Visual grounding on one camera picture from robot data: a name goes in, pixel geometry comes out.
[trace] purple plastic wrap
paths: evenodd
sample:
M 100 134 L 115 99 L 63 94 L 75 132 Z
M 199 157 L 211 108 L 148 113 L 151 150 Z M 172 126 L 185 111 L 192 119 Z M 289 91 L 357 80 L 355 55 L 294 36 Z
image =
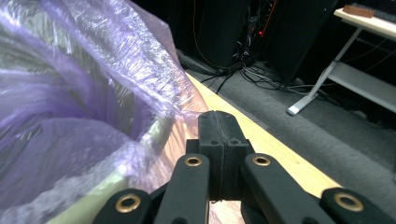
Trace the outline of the purple plastic wrap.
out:
M 0 2 L 0 223 L 90 223 L 165 183 L 206 111 L 166 24 L 126 1 Z

